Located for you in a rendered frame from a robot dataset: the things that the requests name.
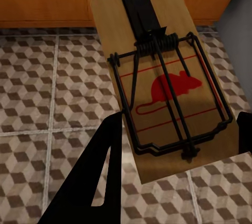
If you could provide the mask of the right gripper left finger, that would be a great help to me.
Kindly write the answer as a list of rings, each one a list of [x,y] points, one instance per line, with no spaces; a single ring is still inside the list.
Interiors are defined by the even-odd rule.
[[[109,147],[102,206],[91,206]],[[122,113],[101,123],[38,224],[121,224]]]

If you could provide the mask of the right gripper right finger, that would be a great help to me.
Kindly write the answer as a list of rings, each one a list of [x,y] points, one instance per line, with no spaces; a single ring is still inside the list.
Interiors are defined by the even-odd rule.
[[[237,118],[237,123],[243,135],[244,143],[252,154],[252,114],[240,112]]]

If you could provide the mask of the mousetrap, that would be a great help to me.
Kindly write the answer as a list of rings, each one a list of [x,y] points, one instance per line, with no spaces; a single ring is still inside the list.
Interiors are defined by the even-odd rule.
[[[141,184],[249,152],[184,0],[88,0]]]

